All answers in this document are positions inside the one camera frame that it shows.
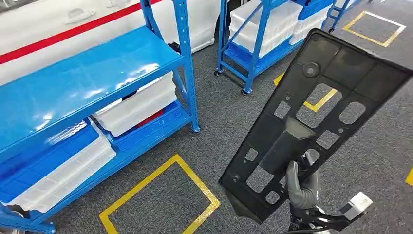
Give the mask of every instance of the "shelf post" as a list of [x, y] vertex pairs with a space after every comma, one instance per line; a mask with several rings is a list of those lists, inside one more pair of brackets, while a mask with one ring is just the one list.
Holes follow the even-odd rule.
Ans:
[[143, 11], [143, 16], [145, 18], [146, 26], [163, 40], [161, 31], [159, 31], [158, 25], [156, 24], [155, 18], [153, 17], [152, 7], [150, 5], [150, 0], [140, 0], [141, 7]]
[[257, 38], [254, 45], [254, 53], [252, 54], [251, 67], [248, 70], [248, 77], [245, 82], [244, 91], [248, 94], [252, 92], [251, 86], [256, 76], [255, 66], [257, 64], [258, 56], [261, 51], [261, 44], [263, 43], [265, 28], [267, 26], [268, 16], [271, 11], [270, 0], [262, 0], [263, 10], [261, 12], [260, 26], [258, 27]]
[[221, 0], [221, 13], [220, 13], [220, 27], [219, 27], [219, 37], [218, 37], [218, 62], [217, 71], [222, 73], [222, 62], [224, 61], [224, 48], [226, 41], [225, 31], [226, 31], [226, 13], [228, 9], [228, 2], [226, 0]]
[[188, 94], [188, 111], [191, 116], [191, 128], [194, 132], [199, 132], [198, 113], [195, 97], [195, 80], [193, 75], [191, 42], [189, 39], [188, 10], [186, 0], [174, 0], [176, 25], [178, 27], [179, 44], [181, 55], [184, 59], [185, 86]]

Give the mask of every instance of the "black plastic panel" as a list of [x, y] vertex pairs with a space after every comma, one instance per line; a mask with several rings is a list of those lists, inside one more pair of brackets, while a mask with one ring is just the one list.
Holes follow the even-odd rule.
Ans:
[[[290, 160], [298, 160], [308, 149], [319, 153], [315, 164], [299, 176], [300, 181], [306, 179], [412, 75], [411, 70], [371, 55], [321, 30], [312, 30], [220, 178], [219, 183], [237, 215], [259, 223], [266, 220], [288, 199], [287, 191], [279, 181], [284, 177]], [[294, 137], [286, 123], [299, 121], [297, 111], [321, 83], [338, 90], [341, 99], [317, 127], [311, 128], [300, 122], [309, 131], [304, 130], [306, 137]], [[279, 118], [274, 112], [281, 102], [282, 105], [288, 104], [289, 110]], [[361, 103], [365, 110], [352, 124], [345, 124], [339, 115], [352, 102]], [[317, 139], [325, 131], [338, 135], [328, 149], [317, 144]], [[250, 148], [258, 152], [253, 161], [245, 159]], [[274, 175], [260, 193], [246, 183], [257, 166]], [[265, 200], [271, 191], [280, 196], [275, 204]]]

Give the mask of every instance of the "rolling cart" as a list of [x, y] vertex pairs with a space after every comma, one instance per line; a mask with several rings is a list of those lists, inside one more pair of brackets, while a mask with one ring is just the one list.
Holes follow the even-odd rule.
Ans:
[[[234, 73], [238, 78], [245, 82], [245, 86], [241, 90], [243, 95], [250, 94], [252, 92], [251, 86], [255, 77], [261, 74], [263, 71], [268, 69], [270, 66], [274, 65], [277, 61], [291, 53], [294, 49], [299, 47], [301, 43], [296, 43], [294, 45], [283, 43], [283, 45], [278, 46], [267, 55], [265, 58], [259, 58], [259, 53], [261, 50], [261, 44], [263, 42], [264, 32], [267, 25], [267, 21], [270, 15], [270, 11], [281, 4], [287, 2], [286, 0], [261, 0], [257, 8], [249, 15], [245, 22], [240, 26], [240, 28], [235, 32], [233, 37], [226, 41], [225, 29], [226, 29], [226, 14], [227, 14], [227, 1], [221, 0], [221, 14], [220, 14], [220, 28], [219, 28], [219, 41], [218, 41], [218, 62], [215, 76], [220, 76], [224, 71], [223, 68], [228, 69]], [[243, 51], [243, 49], [237, 48], [232, 42], [234, 38], [240, 33], [240, 31], [245, 27], [245, 25], [251, 20], [251, 18], [262, 8], [260, 24], [258, 28], [257, 38], [255, 40], [254, 52], [250, 54], [248, 51]], [[247, 70], [248, 75], [244, 76], [235, 68], [230, 66], [228, 63], [224, 62], [224, 56], [227, 56], [232, 61], [237, 63], [243, 69]]]
[[337, 0], [334, 1], [333, 7], [331, 7], [330, 11], [328, 12], [327, 16], [329, 18], [332, 18], [334, 20], [333, 24], [331, 25], [330, 29], [328, 30], [329, 33], [332, 33], [335, 29], [337, 29], [337, 23], [343, 16], [343, 14], [348, 11], [351, 7], [354, 5], [360, 3], [362, 0], [356, 0], [351, 4], [349, 7], [347, 7], [350, 3], [350, 0], [346, 0], [343, 4], [342, 7], [337, 7], [336, 2]]
[[163, 41], [150, 1], [140, 0], [145, 26], [0, 86], [0, 165], [170, 71], [187, 103], [184, 108], [175, 101], [150, 123], [112, 139], [116, 156], [45, 213], [19, 214], [0, 203], [0, 228], [53, 234], [56, 228], [46, 220], [56, 212], [188, 123], [200, 131], [186, 0], [173, 3], [180, 41], [175, 50]]

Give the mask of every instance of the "white vehicle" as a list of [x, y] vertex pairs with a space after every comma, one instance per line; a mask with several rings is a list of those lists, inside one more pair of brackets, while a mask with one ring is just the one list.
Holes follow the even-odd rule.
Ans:
[[[179, 42], [173, 2], [151, 2], [165, 42]], [[143, 26], [138, 3], [0, 0], [0, 85]], [[195, 52], [214, 43], [220, 0], [188, 0], [187, 7], [191, 48]]]

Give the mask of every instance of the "yellow floor marking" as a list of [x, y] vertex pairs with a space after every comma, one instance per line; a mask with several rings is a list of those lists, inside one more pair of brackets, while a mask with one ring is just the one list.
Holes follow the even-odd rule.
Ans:
[[[385, 41], [385, 42], [380, 42], [380, 41], [371, 39], [371, 38], [369, 38], [369, 37], [367, 37], [367, 36], [365, 36], [365, 35], [362, 35], [362, 34], [360, 34], [360, 33], [358, 33], [358, 32], [355, 32], [355, 31], [353, 31], [353, 30], [350, 29], [350, 27], [353, 26], [353, 25], [354, 25], [361, 17], [363, 17], [364, 15], [370, 15], [370, 16], [376, 17], [376, 18], [378, 18], [378, 19], [381, 19], [381, 20], [384, 20], [384, 21], [386, 21], [386, 22], [389, 22], [389, 23], [392, 23], [392, 24], [394, 24], [394, 25], [397, 25], [397, 26], [399, 26], [399, 28], [398, 28], [398, 29], [389, 37], [389, 39], [387, 39], [387, 41]], [[379, 44], [379, 45], [381, 45], [381, 46], [387, 47], [405, 28], [406, 28], [406, 26], [404, 26], [403, 24], [394, 22], [394, 21], [392, 21], [392, 20], [390, 20], [390, 19], [386, 19], [386, 18], [384, 18], [384, 17], [378, 16], [378, 15], [373, 14], [373, 13], [368, 12], [368, 11], [363, 11], [363, 12], [360, 13], [360, 15], [358, 15], [356, 18], [354, 18], [354, 20], [352, 20], [350, 23], [348, 23], [346, 26], [344, 26], [344, 27], [343, 27], [343, 30], [344, 30], [344, 31], [347, 31], [347, 32], [349, 32], [349, 33], [352, 33], [352, 34], [354, 34], [354, 35], [356, 35], [356, 36], [359, 36], [359, 37], [361, 37], [361, 38], [364, 38], [364, 39], [366, 39], [366, 40], [368, 40], [368, 41], [371, 41], [371, 42], [373, 42], [373, 43], [376, 43], [376, 44]]]
[[308, 109], [317, 112], [319, 109], [326, 103], [334, 94], [337, 93], [337, 89], [331, 89], [317, 104], [311, 105], [307, 101], [304, 103], [304, 106], [307, 107]]
[[274, 85], [275, 86], [277, 86], [280, 83], [282, 77], [284, 76], [284, 73], [285, 72], [281, 73], [281, 75], [277, 76], [277, 78], [274, 79]]
[[413, 186], [413, 168], [410, 170], [410, 173], [407, 175], [406, 183]]
[[184, 172], [192, 179], [192, 181], [198, 186], [198, 188], [205, 194], [209, 199], [211, 204], [182, 232], [183, 234], [193, 233], [211, 214], [220, 206], [219, 200], [215, 195], [206, 187], [206, 185], [199, 179], [199, 177], [193, 172], [193, 170], [185, 163], [185, 161], [179, 156], [174, 155], [168, 161], [166, 161], [162, 166], [152, 172], [148, 177], [146, 177], [142, 182], [136, 185], [133, 189], [119, 198], [114, 204], [110, 205], [107, 209], [99, 214], [99, 218], [105, 227], [108, 234], [117, 234], [116, 228], [109, 220], [109, 214], [114, 212], [127, 200], [131, 199], [135, 194], [142, 190], [147, 184], [149, 184], [153, 179], [170, 167], [173, 163], [178, 163], [179, 166], [184, 170]]
[[[280, 83], [283, 76], [284, 76], [284, 73], [282, 73], [281, 75], [279, 75], [277, 78], [274, 79], [275, 86], [277, 86]], [[331, 89], [319, 102], [317, 102], [317, 104], [311, 105], [309, 102], [306, 101], [304, 103], [304, 106], [306, 106], [308, 109], [314, 112], [317, 112], [336, 93], [337, 93], [337, 89]]]

